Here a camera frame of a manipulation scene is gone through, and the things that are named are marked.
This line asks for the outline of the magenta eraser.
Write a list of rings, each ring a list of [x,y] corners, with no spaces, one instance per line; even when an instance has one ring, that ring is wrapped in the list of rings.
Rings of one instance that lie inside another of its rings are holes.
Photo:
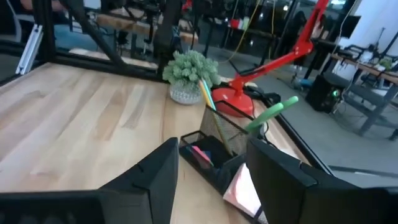
[[[190,149],[201,168],[209,169],[214,166],[211,159],[198,146],[190,146]]]

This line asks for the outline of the black mesh desk organizer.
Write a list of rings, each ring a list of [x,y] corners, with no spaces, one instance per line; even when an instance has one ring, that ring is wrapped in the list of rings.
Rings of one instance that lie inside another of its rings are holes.
[[[219,110],[214,111],[207,106],[199,130],[183,135],[180,138],[179,153],[207,182],[223,195],[239,167],[246,160],[246,143],[248,139],[263,139],[263,134],[268,127],[266,124],[262,124],[256,130],[247,132],[244,127],[254,118],[245,115],[225,101],[222,101],[221,105],[239,116],[230,116]],[[228,142],[233,155],[227,152],[216,128],[212,113],[219,118],[224,138]],[[209,169],[201,168],[192,155],[190,146],[198,146],[211,159],[214,166]]]

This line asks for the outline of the green potted plant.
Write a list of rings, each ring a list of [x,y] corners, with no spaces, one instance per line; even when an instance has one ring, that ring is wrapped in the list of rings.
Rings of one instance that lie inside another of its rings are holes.
[[[177,103],[193,105],[202,100],[200,81],[208,88],[221,83],[218,62],[203,54],[189,50],[174,52],[174,59],[164,67],[162,78],[170,83],[170,97]]]

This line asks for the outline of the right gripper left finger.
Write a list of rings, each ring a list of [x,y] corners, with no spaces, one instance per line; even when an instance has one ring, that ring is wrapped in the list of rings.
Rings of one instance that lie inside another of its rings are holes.
[[[178,139],[170,138],[100,187],[105,224],[170,224],[178,179]]]

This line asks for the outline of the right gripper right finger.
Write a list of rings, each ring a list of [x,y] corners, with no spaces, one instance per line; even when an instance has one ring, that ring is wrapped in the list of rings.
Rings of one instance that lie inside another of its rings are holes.
[[[359,189],[258,139],[247,143],[247,167],[268,224],[343,224],[343,193]]]

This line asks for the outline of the computer with green light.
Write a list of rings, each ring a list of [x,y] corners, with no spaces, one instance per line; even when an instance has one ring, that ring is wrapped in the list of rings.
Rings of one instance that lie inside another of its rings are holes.
[[[341,94],[348,83],[348,80],[333,73],[318,75],[309,89],[305,101],[315,111],[331,113],[341,100]]]

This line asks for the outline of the red desk lamp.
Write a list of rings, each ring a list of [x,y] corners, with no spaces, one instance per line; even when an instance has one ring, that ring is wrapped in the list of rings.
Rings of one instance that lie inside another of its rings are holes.
[[[229,115],[236,115],[236,113],[233,113],[230,109],[221,105],[221,102],[225,101],[238,110],[242,111],[244,114],[252,116],[254,105],[252,99],[244,94],[244,85],[261,75],[265,75],[271,70],[277,69],[306,54],[309,54],[313,50],[311,36],[316,26],[319,25],[320,19],[325,12],[328,2],[329,0],[318,0],[310,18],[307,20],[307,23],[305,24],[303,31],[301,32],[291,52],[269,62],[266,65],[262,65],[253,71],[244,74],[237,73],[235,79],[228,82],[227,87],[214,89],[211,93],[211,96],[217,102],[217,110]]]

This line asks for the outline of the yellow pencil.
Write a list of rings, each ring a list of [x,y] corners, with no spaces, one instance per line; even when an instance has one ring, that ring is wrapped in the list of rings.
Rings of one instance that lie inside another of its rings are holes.
[[[209,105],[208,99],[207,99],[207,97],[206,97],[206,92],[205,92],[205,89],[204,89],[204,87],[203,87],[203,84],[202,84],[201,80],[198,82],[198,84],[199,84],[199,86],[200,86],[200,88],[201,88],[201,91],[202,91],[202,93],[203,93],[203,96],[204,96],[204,99],[205,99],[205,101],[206,101],[206,104],[212,109],[212,107]],[[225,146],[227,152],[228,152],[229,154],[233,155],[232,150],[231,150],[231,149],[229,148],[229,146],[228,146],[228,142],[227,142],[226,139],[224,138],[222,127],[221,127],[220,124],[219,124],[219,118],[218,118],[217,115],[215,115],[214,113],[212,113],[212,115],[213,115],[213,117],[214,117],[214,121],[215,121],[216,128],[217,128],[217,130],[218,130],[218,133],[219,133],[219,135],[220,135],[220,137],[221,137],[221,140],[222,140],[222,142],[223,142],[223,144],[224,144],[224,146]]]

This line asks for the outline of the wooden desk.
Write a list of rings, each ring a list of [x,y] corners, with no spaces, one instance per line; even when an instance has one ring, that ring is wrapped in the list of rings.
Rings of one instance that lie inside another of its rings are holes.
[[[146,16],[141,21],[133,21],[125,9],[114,9],[109,14],[99,13],[96,22],[101,26],[108,26],[127,32],[149,34],[150,24],[146,22]],[[184,42],[198,42],[197,33],[192,34],[192,23],[185,19],[179,21],[180,38]]]

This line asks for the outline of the green handled scissors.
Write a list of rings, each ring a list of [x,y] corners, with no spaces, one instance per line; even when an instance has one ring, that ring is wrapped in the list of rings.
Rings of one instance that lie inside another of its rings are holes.
[[[283,110],[290,108],[293,104],[297,103],[298,101],[299,101],[299,98],[297,96],[292,96],[288,100],[285,100],[281,103],[277,103],[277,104],[271,106],[267,110],[263,111],[257,118],[252,120],[244,129],[247,132],[253,131],[258,126],[265,123],[269,119],[277,116],[278,114],[283,112]]]

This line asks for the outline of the teal pencil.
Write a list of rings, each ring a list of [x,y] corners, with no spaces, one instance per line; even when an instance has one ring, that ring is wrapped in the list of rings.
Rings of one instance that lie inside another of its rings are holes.
[[[209,89],[209,87],[208,87],[206,81],[205,81],[204,79],[202,79],[201,82],[202,82],[203,87],[204,87],[204,89],[205,89],[206,97],[207,97],[207,99],[208,99],[209,105],[210,105],[214,110],[216,110],[216,106],[215,106],[214,101],[213,101],[213,99],[212,99],[212,97],[211,97],[211,91],[210,91],[210,89]]]

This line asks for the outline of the silver aluminium extrusion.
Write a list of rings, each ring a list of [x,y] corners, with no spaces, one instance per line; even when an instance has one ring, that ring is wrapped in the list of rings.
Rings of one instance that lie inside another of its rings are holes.
[[[19,60],[18,66],[16,68],[17,75],[25,75],[26,73],[30,72],[34,60],[37,56],[42,41],[42,37],[43,37],[42,25],[34,24],[29,39],[24,48],[24,51]]]

